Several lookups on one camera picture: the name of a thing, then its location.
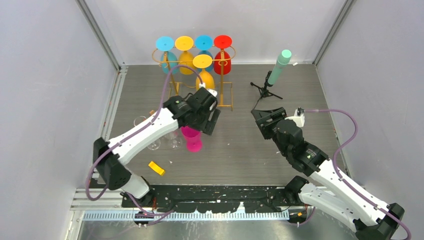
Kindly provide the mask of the pink wine glass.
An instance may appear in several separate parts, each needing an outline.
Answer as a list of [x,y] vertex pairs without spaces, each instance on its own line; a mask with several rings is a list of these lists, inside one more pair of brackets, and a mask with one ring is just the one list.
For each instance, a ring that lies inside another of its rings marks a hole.
[[202,149],[201,132],[188,126],[181,128],[181,133],[186,141],[186,148],[189,152],[196,153]]

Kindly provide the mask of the yellow wine glass front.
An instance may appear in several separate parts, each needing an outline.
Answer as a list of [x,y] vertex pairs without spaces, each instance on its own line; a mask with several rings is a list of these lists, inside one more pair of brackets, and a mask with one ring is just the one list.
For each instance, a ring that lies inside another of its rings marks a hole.
[[193,65],[200,69],[200,72],[198,73],[202,83],[200,82],[200,79],[197,77],[195,81],[195,88],[198,90],[200,87],[205,87],[206,89],[215,89],[215,81],[213,76],[206,70],[207,67],[211,66],[213,64],[213,59],[211,56],[207,54],[200,54],[193,58],[192,61]]

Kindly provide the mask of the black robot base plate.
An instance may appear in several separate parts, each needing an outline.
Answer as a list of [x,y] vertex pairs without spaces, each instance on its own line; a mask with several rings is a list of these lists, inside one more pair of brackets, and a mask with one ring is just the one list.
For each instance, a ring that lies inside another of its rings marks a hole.
[[123,208],[152,209],[157,214],[280,213],[285,210],[304,218],[315,208],[302,203],[291,190],[275,185],[152,185],[141,199],[122,192]]

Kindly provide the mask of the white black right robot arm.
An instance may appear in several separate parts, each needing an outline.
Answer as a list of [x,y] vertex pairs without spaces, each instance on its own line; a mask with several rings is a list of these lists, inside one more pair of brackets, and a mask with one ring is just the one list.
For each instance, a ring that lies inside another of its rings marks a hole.
[[305,178],[296,176],[285,186],[287,202],[319,208],[347,226],[359,240],[389,240],[398,227],[406,231],[406,239],[410,240],[411,231],[402,222],[403,207],[380,200],[341,171],[336,163],[339,149],[330,158],[304,139],[305,112],[298,108],[293,116],[287,116],[283,107],[251,110],[264,139],[273,140],[295,170],[330,191],[325,192]]

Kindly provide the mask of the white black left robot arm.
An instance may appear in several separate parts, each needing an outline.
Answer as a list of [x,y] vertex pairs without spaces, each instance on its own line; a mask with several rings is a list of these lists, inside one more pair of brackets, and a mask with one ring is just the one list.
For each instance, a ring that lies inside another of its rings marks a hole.
[[143,149],[154,141],[179,128],[189,127],[211,135],[221,113],[217,109],[218,93],[201,87],[186,97],[172,96],[160,105],[152,116],[127,132],[105,140],[100,137],[93,143],[93,165],[107,189],[123,190],[141,207],[153,202],[148,182],[126,166]]

